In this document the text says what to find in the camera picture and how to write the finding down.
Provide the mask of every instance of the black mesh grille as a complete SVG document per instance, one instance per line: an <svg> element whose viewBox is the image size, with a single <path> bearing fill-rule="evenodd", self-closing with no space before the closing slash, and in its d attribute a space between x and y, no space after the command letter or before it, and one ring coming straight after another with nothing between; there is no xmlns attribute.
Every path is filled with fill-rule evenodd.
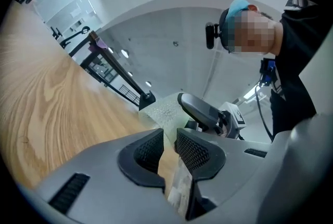
<svg viewBox="0 0 333 224"><path fill-rule="evenodd" d="M90 177L85 174L75 173L60 191L56 193L49 202L49 205L59 212L66 214L89 179Z"/></svg>
<svg viewBox="0 0 333 224"><path fill-rule="evenodd" d="M190 173L203 166L210 159L208 149L190 138L177 134L177 152Z"/></svg>
<svg viewBox="0 0 333 224"><path fill-rule="evenodd" d="M137 164L150 172L157 173L158 163L163 154L163 133L141 144L134 151L134 159Z"/></svg>
<svg viewBox="0 0 333 224"><path fill-rule="evenodd" d="M245 150L244 152L247 154L255 155L255 156L259 156L259 157L265 157L267 155L267 152L265 152L265 151L256 150L256 149L252 149L252 148L249 148L249 149Z"/></svg>

